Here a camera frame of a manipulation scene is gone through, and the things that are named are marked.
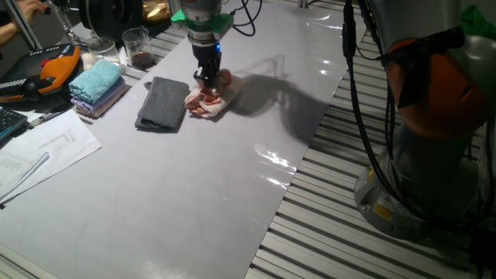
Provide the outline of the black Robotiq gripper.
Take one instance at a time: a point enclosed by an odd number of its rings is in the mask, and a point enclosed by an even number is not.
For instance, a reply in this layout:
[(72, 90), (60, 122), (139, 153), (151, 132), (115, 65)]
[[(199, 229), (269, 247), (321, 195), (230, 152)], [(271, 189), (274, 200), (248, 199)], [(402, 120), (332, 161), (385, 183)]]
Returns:
[(200, 88), (208, 88), (213, 95), (219, 95), (222, 90), (222, 71), (219, 70), (222, 57), (220, 44), (193, 45), (192, 50), (198, 60), (198, 69), (193, 78)]

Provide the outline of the person's bare hand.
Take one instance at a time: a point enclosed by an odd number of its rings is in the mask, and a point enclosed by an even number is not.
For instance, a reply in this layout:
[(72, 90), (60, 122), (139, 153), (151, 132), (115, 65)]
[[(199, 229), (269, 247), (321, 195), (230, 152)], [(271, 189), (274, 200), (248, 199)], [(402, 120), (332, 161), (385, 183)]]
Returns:
[(31, 24), (38, 14), (44, 14), (48, 6), (40, 0), (22, 0), (17, 2), (26, 21)]

